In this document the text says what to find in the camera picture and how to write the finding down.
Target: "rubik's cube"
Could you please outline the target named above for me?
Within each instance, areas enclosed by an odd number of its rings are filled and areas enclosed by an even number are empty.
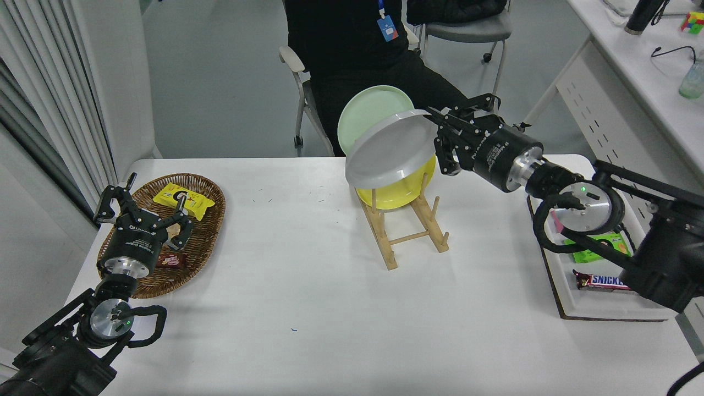
[[[690,12],[684,19],[679,29],[693,35],[698,35],[704,29],[704,13]]]

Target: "yellow snack package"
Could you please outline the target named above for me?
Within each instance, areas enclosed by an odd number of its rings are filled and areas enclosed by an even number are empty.
[[[178,201],[174,197],[179,196],[181,192],[186,192],[188,194],[184,209],[188,211],[189,215],[198,219],[198,221],[203,220],[203,215],[206,214],[207,208],[215,205],[215,202],[208,199],[205,195],[192,192],[191,190],[174,183],[167,184],[166,187],[164,187],[152,200],[157,204],[175,208]]]

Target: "floor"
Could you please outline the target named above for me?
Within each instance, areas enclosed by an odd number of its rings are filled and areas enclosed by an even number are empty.
[[[143,6],[156,144],[165,158],[296,155],[298,93],[278,56],[287,42],[280,0],[165,0]],[[587,29],[563,0],[514,1],[511,15],[514,33],[498,95],[499,113],[513,124],[528,114]],[[473,97],[493,85],[498,49],[496,61],[480,62],[489,48],[431,39],[425,61]],[[529,134],[547,153],[593,155],[559,99]],[[306,117],[303,138],[304,156],[325,155]]]

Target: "green plate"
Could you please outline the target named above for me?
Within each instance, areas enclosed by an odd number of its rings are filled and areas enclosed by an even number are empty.
[[[349,155],[354,142],[374,124],[413,109],[408,95],[390,85],[377,85],[358,93],[345,105],[337,123],[337,138],[342,152]]]

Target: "id badge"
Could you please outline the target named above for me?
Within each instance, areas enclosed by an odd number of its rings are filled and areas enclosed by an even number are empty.
[[[382,19],[377,20],[377,23],[379,24],[379,29],[382,31],[384,39],[387,42],[390,42],[398,37],[398,32],[396,31],[394,22],[391,20],[391,16],[384,16]]]

